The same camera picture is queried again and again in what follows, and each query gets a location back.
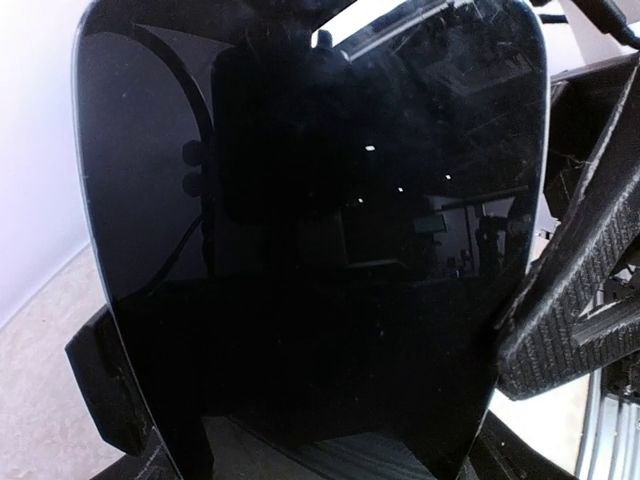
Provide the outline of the left gripper left finger seen under phone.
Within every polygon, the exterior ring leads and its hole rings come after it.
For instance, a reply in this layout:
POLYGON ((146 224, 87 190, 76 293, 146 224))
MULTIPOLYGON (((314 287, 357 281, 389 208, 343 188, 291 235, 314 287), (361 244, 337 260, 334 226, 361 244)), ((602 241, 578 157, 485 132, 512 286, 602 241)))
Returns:
POLYGON ((454 417, 452 437, 463 454, 451 479, 574 479, 575 475, 535 451, 495 414, 482 423, 454 417))

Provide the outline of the black round-base phone stand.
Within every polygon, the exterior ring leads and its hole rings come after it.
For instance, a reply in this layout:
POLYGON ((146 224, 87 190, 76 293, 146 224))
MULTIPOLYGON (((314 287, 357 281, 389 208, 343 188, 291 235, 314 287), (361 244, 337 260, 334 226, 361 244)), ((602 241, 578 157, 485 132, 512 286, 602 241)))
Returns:
POLYGON ((101 307, 65 347, 87 410, 104 442, 122 457, 99 479, 209 479, 214 457, 192 381, 154 327, 127 344, 101 307))

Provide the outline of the silver edged black smartphone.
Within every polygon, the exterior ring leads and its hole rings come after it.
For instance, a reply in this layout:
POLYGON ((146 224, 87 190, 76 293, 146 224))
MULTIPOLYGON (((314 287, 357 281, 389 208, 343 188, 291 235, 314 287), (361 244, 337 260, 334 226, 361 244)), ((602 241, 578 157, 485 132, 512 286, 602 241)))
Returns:
POLYGON ((76 142, 106 304, 172 341, 209 479, 451 479, 528 269, 526 1, 94 1, 76 142))

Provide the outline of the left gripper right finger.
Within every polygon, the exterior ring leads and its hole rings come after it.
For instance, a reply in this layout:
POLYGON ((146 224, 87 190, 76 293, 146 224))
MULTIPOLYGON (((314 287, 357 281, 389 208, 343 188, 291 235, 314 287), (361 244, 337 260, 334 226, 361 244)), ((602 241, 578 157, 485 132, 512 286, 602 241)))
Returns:
POLYGON ((639 240, 639 58, 551 81, 543 194, 560 224, 499 322, 498 387, 523 400, 639 346, 639 299, 587 307, 639 240))

